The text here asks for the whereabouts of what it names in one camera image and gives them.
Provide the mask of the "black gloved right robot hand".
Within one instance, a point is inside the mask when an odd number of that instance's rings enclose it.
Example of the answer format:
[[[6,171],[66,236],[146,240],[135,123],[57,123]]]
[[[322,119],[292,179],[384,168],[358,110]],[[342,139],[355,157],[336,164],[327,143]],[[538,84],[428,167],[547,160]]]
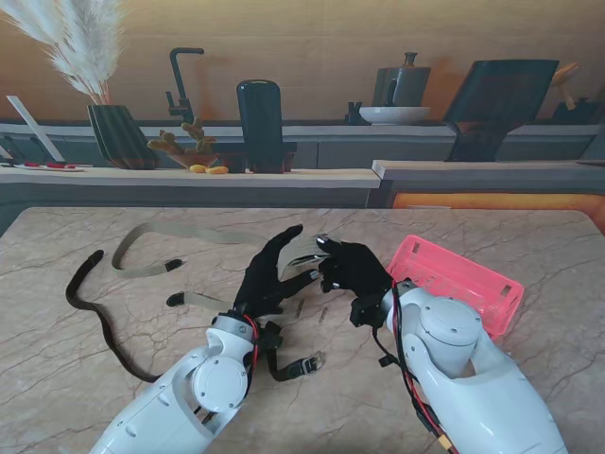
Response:
[[[379,303],[391,289],[391,276],[366,245],[327,236],[318,237],[317,244],[327,254],[319,264],[323,293],[350,290],[357,298]]]

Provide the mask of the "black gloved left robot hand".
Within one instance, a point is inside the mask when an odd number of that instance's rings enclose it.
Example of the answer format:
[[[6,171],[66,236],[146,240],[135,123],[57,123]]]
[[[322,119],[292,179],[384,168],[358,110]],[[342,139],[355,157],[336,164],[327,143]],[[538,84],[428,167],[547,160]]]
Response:
[[[243,282],[236,294],[233,310],[238,314],[257,319],[280,314],[280,303],[314,283],[319,272],[304,271],[281,281],[278,277],[278,258],[281,250],[303,231],[301,224],[291,226],[269,240],[246,268]]]

